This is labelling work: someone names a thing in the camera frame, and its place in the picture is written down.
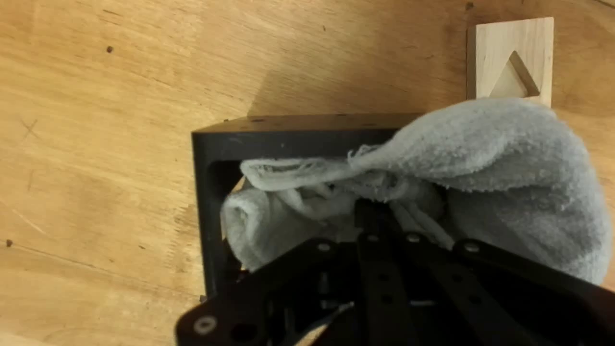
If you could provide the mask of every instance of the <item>light wood piece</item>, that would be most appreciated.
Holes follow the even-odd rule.
[[[551,105],[553,17],[482,22],[468,32],[472,97],[528,97]]]
[[[466,28],[547,15],[553,105],[612,209],[601,1],[0,0],[0,343],[167,346],[201,291],[190,130],[461,101]]]

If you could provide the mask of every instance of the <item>gray towel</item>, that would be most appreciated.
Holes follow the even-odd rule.
[[[609,215],[587,151],[532,101],[463,101],[378,147],[341,159],[249,159],[241,172],[247,184],[220,217],[247,268],[311,236],[353,240],[357,197],[388,201],[403,228],[443,247],[470,236],[589,282],[609,265]]]

